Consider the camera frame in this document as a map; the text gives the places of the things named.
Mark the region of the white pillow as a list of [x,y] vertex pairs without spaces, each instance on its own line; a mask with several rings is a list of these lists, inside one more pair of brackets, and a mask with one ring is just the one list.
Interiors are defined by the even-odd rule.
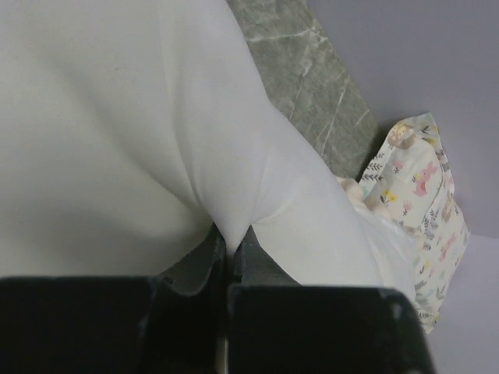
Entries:
[[156,274],[211,226],[300,284],[382,283],[226,2],[2,2],[2,276]]

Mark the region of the grey pillowcase with cream ruffle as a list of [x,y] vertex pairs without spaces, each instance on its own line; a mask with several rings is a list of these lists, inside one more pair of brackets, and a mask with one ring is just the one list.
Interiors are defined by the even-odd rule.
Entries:
[[352,178],[337,178],[360,219],[386,288],[400,291],[409,301],[416,300],[412,261],[416,257],[416,239],[396,222],[378,199]]

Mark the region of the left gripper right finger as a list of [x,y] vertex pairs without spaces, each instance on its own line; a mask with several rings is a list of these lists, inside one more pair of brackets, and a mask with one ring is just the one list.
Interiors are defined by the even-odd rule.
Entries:
[[390,288],[300,286],[248,230],[227,291],[229,373],[432,373],[416,311]]

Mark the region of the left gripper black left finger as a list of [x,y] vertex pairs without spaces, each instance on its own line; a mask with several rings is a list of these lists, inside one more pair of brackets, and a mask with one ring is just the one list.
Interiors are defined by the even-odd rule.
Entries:
[[218,230],[163,273],[4,277],[4,373],[212,373],[225,242]]

